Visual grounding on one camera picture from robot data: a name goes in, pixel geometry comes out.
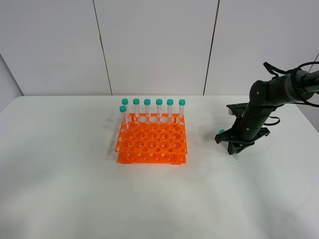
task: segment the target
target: white tabletop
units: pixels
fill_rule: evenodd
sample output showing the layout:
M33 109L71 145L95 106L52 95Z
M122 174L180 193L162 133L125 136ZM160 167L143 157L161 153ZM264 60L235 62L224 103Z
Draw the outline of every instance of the white tabletop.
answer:
M296 106L228 155L225 105L248 97L183 97L187 163L118 164L121 98L20 97L0 114L1 239L319 237L319 134Z

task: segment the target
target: orange test tube rack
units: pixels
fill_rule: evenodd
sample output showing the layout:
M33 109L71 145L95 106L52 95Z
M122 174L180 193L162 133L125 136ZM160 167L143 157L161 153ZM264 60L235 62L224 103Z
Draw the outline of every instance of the orange test tube rack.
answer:
M171 122L162 122L156 114L146 118L130 113L128 126L121 125L115 152L118 163L169 163L185 164L187 155L185 119L173 114Z

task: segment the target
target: teal cap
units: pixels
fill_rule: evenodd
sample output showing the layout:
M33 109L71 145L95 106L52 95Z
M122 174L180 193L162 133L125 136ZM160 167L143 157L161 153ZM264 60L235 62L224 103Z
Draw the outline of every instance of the teal cap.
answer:
M134 100L133 100L133 104L134 104L134 105L138 105L139 103L140 103L140 100L139 100L139 99L134 99Z
M126 112L126 106L120 106L120 112L121 113Z
M151 100L150 99L145 99L144 100L144 105L149 106L151 104Z
M122 99L122 104L123 105L127 105L129 103L129 100L128 99L126 99L126 98L124 98L124 99Z
M161 105L163 104L163 101L162 101L161 99L157 99L157 100L156 100L156 104L157 104L158 106L161 106Z
M184 106L186 101L184 99L180 99L178 103L180 106Z
M173 101L172 99L168 99L168 100L167 100L167 104L168 104L169 106L172 106L172 105L174 104L174 101Z

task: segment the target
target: test tube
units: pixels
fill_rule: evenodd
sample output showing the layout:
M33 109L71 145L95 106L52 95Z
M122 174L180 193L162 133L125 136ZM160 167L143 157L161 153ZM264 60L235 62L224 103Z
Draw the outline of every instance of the test tube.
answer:
M149 118L149 117L151 117L151 100L150 99L145 99L144 100L144 105L145 105L146 117Z
M140 117L140 100L139 99L134 99L133 100L133 105L135 108L135 117L138 118Z
M130 118L130 113L129 113L129 108L128 108L128 105L129 104L129 100L124 98L122 99L122 105L126 107L126 111L125 111L125 115L126 115L126 118L129 120Z
M161 118L161 106L163 104L163 101L161 99L156 100L156 114L158 118Z
M168 122L170 122L170 119L173 117L173 104L174 101L172 99L167 100L167 118Z
M179 118L183 118L185 103L186 103L186 101L184 99L180 99L178 102L178 104L179 104L178 117Z
M123 113L123 124L128 128L128 118L126 117L126 106L120 106L120 112Z

